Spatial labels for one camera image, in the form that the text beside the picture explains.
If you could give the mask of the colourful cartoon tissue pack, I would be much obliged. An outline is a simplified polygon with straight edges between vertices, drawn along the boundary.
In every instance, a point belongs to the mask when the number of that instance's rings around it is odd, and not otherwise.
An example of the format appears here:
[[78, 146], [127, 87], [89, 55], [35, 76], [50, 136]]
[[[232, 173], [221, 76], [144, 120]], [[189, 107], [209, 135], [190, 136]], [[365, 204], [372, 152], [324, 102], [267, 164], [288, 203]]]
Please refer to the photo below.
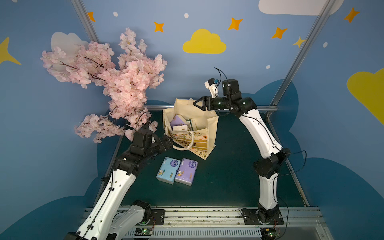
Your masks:
[[187, 125], [176, 125], [173, 126], [174, 132], [188, 132], [190, 131], [189, 127]]

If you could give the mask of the green white tissue pack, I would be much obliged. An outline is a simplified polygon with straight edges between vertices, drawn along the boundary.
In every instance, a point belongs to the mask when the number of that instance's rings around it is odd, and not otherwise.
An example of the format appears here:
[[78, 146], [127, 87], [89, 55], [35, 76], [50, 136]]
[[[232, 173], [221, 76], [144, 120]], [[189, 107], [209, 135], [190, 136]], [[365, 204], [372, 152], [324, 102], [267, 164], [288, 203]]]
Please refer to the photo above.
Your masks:
[[188, 119], [188, 120], [187, 120], [187, 124], [188, 124], [189, 129], [190, 129], [191, 131], [194, 131], [194, 130], [196, 129], [195, 122], [194, 122], [193, 119]]

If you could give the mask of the cream canvas tote bag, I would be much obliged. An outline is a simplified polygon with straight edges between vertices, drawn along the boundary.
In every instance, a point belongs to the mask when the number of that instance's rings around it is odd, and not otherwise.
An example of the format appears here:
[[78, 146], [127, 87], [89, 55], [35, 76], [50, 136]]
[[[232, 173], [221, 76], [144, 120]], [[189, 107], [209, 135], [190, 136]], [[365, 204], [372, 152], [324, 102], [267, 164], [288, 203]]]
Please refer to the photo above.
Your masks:
[[[219, 116], [215, 111], [202, 111], [193, 105], [195, 100], [176, 99], [174, 107], [163, 110], [163, 128], [165, 135], [173, 139], [173, 148], [178, 151], [190, 151], [206, 160], [216, 147], [215, 140]], [[175, 115], [181, 115], [187, 121], [193, 119], [196, 129], [188, 132], [174, 132], [170, 125]]]

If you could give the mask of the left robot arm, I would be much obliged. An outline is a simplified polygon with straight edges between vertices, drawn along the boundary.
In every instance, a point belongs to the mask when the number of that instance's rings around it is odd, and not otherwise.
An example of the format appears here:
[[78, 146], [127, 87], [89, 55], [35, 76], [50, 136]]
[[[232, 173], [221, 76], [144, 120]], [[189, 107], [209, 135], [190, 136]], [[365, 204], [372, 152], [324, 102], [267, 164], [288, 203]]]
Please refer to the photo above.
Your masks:
[[118, 157], [105, 190], [92, 212], [78, 230], [67, 233], [65, 239], [120, 240], [134, 226], [150, 220], [151, 205], [142, 201], [135, 201], [117, 220], [115, 215], [147, 162], [172, 147], [171, 137], [158, 137], [147, 127], [136, 131], [128, 150]]

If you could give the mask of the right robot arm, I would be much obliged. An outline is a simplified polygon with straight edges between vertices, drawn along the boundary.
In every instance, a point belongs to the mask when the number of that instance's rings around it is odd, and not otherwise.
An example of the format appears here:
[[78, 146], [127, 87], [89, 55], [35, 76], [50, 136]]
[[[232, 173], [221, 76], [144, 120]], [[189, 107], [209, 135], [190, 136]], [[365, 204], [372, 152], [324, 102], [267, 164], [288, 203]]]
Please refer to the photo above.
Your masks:
[[229, 110], [247, 128], [259, 148], [262, 158], [255, 161], [253, 166], [260, 180], [258, 218], [266, 223], [280, 214], [277, 180], [280, 168], [291, 152], [272, 136], [253, 99], [242, 97], [237, 80], [229, 79], [220, 83], [211, 78], [205, 82], [205, 87], [211, 96], [201, 97], [194, 102], [194, 106], [202, 111]]

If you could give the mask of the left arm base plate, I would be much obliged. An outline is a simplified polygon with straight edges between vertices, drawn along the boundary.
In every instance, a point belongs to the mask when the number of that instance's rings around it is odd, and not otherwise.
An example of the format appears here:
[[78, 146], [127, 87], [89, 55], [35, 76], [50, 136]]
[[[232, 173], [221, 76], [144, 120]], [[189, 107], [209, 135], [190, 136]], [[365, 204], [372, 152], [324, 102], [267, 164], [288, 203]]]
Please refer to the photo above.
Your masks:
[[165, 210], [154, 209], [144, 222], [136, 224], [136, 226], [163, 226], [165, 221]]

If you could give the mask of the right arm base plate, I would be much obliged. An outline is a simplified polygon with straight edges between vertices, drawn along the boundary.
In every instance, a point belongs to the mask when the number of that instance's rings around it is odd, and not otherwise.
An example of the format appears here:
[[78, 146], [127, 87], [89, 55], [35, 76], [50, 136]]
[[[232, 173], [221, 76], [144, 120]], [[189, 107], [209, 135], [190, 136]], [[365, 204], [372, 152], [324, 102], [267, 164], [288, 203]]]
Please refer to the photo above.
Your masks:
[[271, 210], [264, 208], [247, 209], [243, 208], [240, 213], [244, 219], [245, 225], [283, 225], [284, 219], [278, 207]]

